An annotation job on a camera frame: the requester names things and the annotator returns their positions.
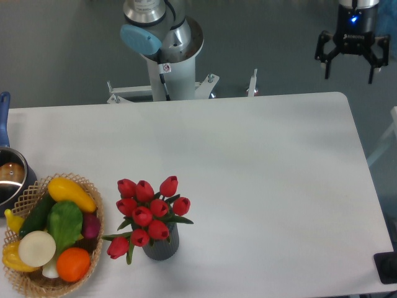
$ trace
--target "gray vase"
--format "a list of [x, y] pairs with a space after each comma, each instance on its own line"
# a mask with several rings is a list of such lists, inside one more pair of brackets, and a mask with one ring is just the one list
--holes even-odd
[[169, 238], [171, 242], [167, 240], [155, 240], [154, 245], [150, 246], [147, 244], [143, 247], [143, 251], [146, 255], [156, 261], [164, 261], [174, 255], [179, 247], [179, 234], [176, 223], [170, 223], [167, 225], [169, 230]]

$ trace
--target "wicker basket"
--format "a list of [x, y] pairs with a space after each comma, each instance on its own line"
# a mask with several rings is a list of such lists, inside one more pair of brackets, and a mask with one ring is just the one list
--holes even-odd
[[[18, 201], [15, 203], [15, 207], [12, 210], [14, 215], [26, 218], [30, 210], [32, 210], [36, 205], [37, 201], [46, 193], [47, 185], [50, 180], [55, 177], [66, 177], [77, 182], [95, 200], [97, 204], [96, 215], [100, 220], [100, 232], [96, 239], [82, 239], [77, 241], [74, 245], [76, 247], [86, 249], [91, 256], [91, 266], [86, 275], [78, 282], [66, 282], [60, 278], [45, 278], [42, 275], [41, 269], [32, 273], [22, 273], [4, 267], [5, 275], [12, 284], [12, 287], [18, 293], [26, 297], [61, 297], [76, 290], [82, 286], [82, 284], [92, 274], [99, 260], [100, 251], [102, 249], [103, 240], [101, 237], [104, 233], [104, 208], [102, 205], [102, 199], [100, 198], [100, 194], [95, 186], [84, 177], [80, 177], [75, 174], [55, 174], [54, 176], [49, 176], [41, 179], [40, 181], [36, 181], [33, 186], [29, 186], [29, 188], [24, 191], [23, 195], [20, 196]], [[3, 247], [18, 240], [20, 240], [19, 237], [7, 228]]]

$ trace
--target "blue joint cap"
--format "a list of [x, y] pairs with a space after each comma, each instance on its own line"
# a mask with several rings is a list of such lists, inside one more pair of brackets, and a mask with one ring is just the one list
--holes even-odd
[[142, 55], [153, 55], [161, 48], [160, 39], [136, 26], [122, 25], [120, 36], [129, 48]]

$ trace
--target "tulip bouquet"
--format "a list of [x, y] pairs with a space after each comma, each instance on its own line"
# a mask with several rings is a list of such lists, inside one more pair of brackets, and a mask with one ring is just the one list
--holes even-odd
[[127, 254], [127, 264], [131, 264], [135, 246], [143, 247], [145, 251], [147, 245], [153, 247], [164, 241], [171, 243], [169, 227], [176, 223], [193, 223], [183, 217], [189, 211], [190, 201], [179, 194], [175, 195], [177, 186], [176, 176], [170, 176], [161, 183], [157, 193], [144, 180], [137, 184], [129, 179], [117, 181], [121, 199], [116, 206], [124, 215], [124, 221], [117, 230], [130, 225], [132, 232], [102, 237], [111, 241], [107, 254], [112, 259]]

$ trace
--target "orange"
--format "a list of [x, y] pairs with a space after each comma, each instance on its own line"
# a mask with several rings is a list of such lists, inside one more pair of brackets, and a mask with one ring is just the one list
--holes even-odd
[[86, 250], [78, 247], [68, 248], [58, 258], [56, 270], [64, 281], [75, 282], [83, 278], [91, 265]]

